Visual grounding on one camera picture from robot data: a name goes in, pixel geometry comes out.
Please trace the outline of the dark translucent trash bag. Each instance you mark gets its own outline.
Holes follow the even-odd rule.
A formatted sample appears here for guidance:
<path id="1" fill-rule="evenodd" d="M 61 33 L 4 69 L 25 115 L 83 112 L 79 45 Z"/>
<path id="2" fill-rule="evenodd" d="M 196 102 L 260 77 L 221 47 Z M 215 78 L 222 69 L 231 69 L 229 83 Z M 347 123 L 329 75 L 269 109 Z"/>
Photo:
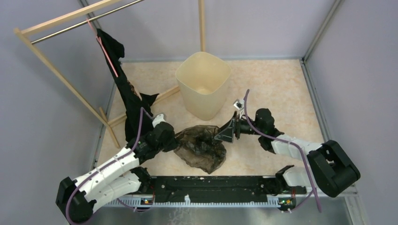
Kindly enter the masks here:
<path id="1" fill-rule="evenodd" d="M 222 141 L 214 138 L 219 131 L 214 125 L 188 127 L 176 134 L 178 147 L 174 153 L 188 166 L 212 174 L 222 166 L 227 154 Z"/>

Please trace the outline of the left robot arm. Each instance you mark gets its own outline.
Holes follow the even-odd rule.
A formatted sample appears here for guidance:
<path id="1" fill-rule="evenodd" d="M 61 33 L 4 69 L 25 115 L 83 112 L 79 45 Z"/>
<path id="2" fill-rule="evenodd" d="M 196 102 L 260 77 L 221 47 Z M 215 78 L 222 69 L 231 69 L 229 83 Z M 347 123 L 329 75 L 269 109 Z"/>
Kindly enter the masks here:
<path id="1" fill-rule="evenodd" d="M 133 138 L 99 167 L 74 179 L 64 178 L 56 205 L 70 224 L 79 225 L 123 195 L 151 192 L 151 176 L 141 165 L 159 152 L 174 150 L 177 146 L 174 128 L 165 121 L 158 122 L 152 131 Z"/>

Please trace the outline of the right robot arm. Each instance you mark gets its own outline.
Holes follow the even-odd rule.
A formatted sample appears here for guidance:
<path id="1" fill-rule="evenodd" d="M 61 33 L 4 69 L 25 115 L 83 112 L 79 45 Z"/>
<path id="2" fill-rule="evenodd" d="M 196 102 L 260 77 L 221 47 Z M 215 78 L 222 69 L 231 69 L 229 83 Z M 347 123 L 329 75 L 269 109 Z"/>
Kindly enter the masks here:
<path id="1" fill-rule="evenodd" d="M 275 187 L 281 193 L 288 193 L 294 187 L 315 187 L 329 197 L 337 197 L 361 178 L 358 168 L 337 141 L 316 143 L 286 135 L 276 128 L 267 108 L 258 109 L 254 120 L 242 112 L 234 112 L 215 139 L 232 143 L 242 134 L 258 135 L 265 151 L 304 163 L 303 168 L 288 166 L 281 172 L 282 176 L 275 180 Z"/>

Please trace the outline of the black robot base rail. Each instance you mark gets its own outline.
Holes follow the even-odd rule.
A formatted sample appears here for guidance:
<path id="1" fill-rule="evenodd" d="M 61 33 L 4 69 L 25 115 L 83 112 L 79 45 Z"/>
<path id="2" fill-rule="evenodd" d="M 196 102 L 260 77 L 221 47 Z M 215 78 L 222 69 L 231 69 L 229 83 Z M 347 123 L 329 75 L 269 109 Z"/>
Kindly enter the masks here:
<path id="1" fill-rule="evenodd" d="M 275 176 L 157 176 L 132 195 L 155 197 L 155 203 L 260 203 L 268 196 L 305 194 L 304 187 L 289 187 Z"/>

